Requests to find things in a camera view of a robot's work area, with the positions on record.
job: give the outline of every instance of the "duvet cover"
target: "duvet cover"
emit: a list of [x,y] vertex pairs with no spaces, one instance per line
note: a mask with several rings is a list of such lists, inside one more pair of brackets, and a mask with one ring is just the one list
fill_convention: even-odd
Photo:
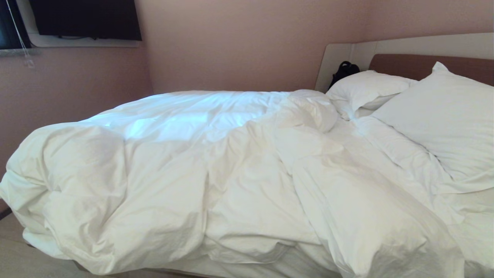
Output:
[[0,196],[30,244],[99,275],[297,245],[344,278],[463,277],[446,225],[324,136],[337,118],[310,90],[155,95],[34,131]]

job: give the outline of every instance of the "headboard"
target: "headboard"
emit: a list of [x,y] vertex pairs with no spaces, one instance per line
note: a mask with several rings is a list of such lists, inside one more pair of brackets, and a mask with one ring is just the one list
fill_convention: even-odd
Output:
[[494,86],[494,60],[428,56],[411,54],[376,54],[370,62],[369,69],[378,73],[398,75],[421,80],[432,72],[432,67],[439,61],[449,71],[470,79]]
[[[326,46],[324,57],[321,62],[321,68],[317,77],[315,90],[327,92],[332,81],[332,75],[338,70],[339,65],[343,61],[350,61],[360,67],[360,70],[368,70],[371,60],[376,56],[376,59],[383,58],[378,54],[412,54],[412,55],[432,55],[430,61],[426,57],[416,60],[416,57],[402,56],[398,58],[393,65],[380,65],[382,61],[374,61],[379,63],[377,66],[384,67],[377,71],[387,70],[386,67],[392,67],[390,74],[397,75],[400,70],[417,71],[420,75],[408,75],[410,71],[402,72],[401,74],[422,79],[431,73],[436,60],[443,62],[448,69],[458,75],[464,75],[471,79],[480,80],[492,84],[493,76],[492,62],[478,61],[479,59],[494,59],[494,32],[479,33],[479,34],[460,34],[460,35],[445,35],[431,36],[419,38],[407,38],[396,40],[385,40],[376,42],[365,42],[358,44],[329,44]],[[471,60],[456,59],[453,57],[467,57]]]

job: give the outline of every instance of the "white pillow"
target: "white pillow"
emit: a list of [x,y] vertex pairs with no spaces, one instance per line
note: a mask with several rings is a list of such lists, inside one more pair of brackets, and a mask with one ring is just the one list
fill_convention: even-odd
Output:
[[[342,118],[349,120],[371,114],[416,82],[416,80],[369,70],[336,82],[327,95]],[[365,110],[356,113],[361,108],[370,110],[370,113]]]
[[455,182],[468,185],[460,191],[494,186],[494,87],[438,62],[430,76],[372,117],[427,148]]

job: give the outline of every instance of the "television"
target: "television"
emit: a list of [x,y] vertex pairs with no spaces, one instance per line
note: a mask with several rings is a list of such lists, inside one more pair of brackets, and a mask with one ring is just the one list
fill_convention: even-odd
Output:
[[40,35],[141,41],[134,0],[29,0]]

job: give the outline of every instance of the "window sill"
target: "window sill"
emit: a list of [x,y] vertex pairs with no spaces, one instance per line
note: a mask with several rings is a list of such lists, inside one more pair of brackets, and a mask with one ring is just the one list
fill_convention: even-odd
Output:
[[[39,49],[30,48],[27,50],[29,55],[38,55]],[[0,57],[12,57],[12,56],[24,56],[24,50],[22,49],[0,49]]]
[[55,36],[41,36],[28,31],[31,44],[36,47],[139,47],[137,41],[121,40],[93,40],[84,38],[81,40],[64,40]]

